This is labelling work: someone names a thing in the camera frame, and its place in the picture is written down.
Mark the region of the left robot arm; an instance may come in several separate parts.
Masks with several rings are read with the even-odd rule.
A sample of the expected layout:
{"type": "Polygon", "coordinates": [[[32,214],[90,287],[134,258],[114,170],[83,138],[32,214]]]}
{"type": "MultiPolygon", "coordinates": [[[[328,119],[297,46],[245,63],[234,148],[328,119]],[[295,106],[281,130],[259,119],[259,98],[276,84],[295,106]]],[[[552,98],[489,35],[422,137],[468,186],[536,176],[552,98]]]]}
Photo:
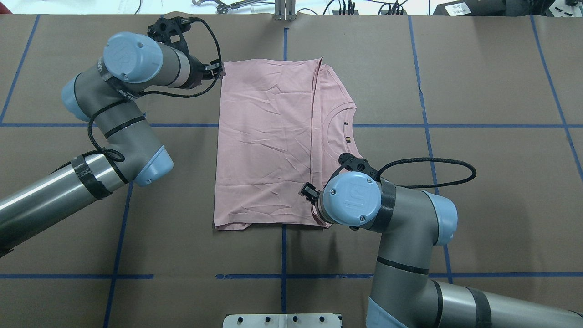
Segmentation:
{"type": "Polygon", "coordinates": [[[119,32],[108,39],[93,68],[61,92],[66,109],[86,121],[93,149],[1,201],[1,255],[131,182],[147,186],[171,172],[174,162],[137,100],[160,95],[148,87],[192,89],[222,75],[220,44],[210,34],[217,59],[201,63],[179,30],[140,35],[119,32]]]}

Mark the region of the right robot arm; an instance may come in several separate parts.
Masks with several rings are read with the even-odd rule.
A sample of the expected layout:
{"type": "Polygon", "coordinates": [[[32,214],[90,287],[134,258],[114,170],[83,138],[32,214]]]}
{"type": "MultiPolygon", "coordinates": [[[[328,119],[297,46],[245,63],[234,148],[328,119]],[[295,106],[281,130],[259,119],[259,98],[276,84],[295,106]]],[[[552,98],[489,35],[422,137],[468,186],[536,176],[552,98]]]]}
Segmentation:
{"type": "Polygon", "coordinates": [[[368,328],[580,328],[582,314],[429,278],[435,246],[457,229],[449,199],[362,172],[339,174],[300,195],[327,223],[381,234],[368,328]]]}

